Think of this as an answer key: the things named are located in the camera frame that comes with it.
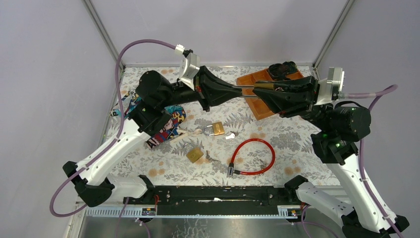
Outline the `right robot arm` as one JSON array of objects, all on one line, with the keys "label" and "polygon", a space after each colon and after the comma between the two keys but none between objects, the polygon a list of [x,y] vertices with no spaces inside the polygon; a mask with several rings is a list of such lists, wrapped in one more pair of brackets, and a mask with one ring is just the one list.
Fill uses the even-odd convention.
[{"label": "right robot arm", "polygon": [[317,189],[296,176],[285,184],[284,198],[312,206],[332,219],[348,238],[388,238],[401,235],[408,220],[396,215],[382,200],[363,166],[356,145],[370,133],[370,109],[355,101],[333,105],[340,97],[343,76],[316,80],[258,81],[253,93],[282,118],[299,116],[319,129],[311,140],[316,156],[335,174],[350,204]]}]

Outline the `silver key bunch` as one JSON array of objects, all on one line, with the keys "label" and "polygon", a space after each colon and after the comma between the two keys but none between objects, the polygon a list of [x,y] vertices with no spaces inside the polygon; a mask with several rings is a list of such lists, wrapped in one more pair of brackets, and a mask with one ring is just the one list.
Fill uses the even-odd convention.
[{"label": "silver key bunch", "polygon": [[226,140],[229,140],[229,139],[234,139],[234,138],[236,138],[236,137],[237,137],[237,135],[238,135],[238,133],[237,133],[237,132],[233,132],[233,131],[231,131],[231,132],[229,132],[229,133],[226,135],[225,139],[226,139]]}]

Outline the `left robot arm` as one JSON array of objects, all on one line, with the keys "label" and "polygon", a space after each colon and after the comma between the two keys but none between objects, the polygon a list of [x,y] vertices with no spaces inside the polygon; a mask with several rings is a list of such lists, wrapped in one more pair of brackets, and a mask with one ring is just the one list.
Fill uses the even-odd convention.
[{"label": "left robot arm", "polygon": [[216,77],[205,66],[193,74],[190,82],[192,86],[181,79],[171,83],[155,70],[145,72],[135,90],[140,102],[123,119],[116,135],[86,159],[78,163],[69,161],[63,166],[87,206],[96,207],[109,199],[126,197],[143,204],[152,201],[152,184],[144,176],[123,178],[111,176],[110,172],[136,146],[164,130],[172,120],[166,107],[198,101],[208,112],[210,107],[242,96],[241,89]]}]

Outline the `brass padlock with keys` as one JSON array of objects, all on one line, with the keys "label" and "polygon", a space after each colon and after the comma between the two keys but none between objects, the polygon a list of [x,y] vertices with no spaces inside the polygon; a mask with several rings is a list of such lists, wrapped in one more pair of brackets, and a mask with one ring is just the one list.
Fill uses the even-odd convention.
[{"label": "brass padlock with keys", "polygon": [[199,146],[195,146],[192,143],[185,143],[183,149],[186,150],[186,157],[191,163],[197,162],[203,155],[203,151]]}]

